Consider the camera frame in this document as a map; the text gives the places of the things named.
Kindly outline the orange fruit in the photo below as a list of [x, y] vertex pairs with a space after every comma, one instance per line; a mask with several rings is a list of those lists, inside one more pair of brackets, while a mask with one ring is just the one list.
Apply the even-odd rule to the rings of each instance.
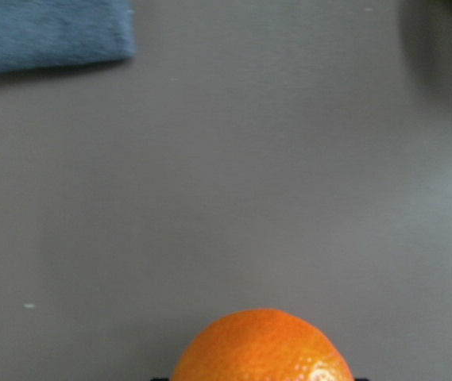
[[353, 380], [342, 354], [307, 321], [282, 310], [235, 312], [187, 346], [171, 380]]

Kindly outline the grey folded cloth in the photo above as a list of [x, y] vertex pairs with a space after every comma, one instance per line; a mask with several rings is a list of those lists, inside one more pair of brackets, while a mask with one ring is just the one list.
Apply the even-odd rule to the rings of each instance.
[[0, 74], [134, 56], [128, 1], [0, 1]]

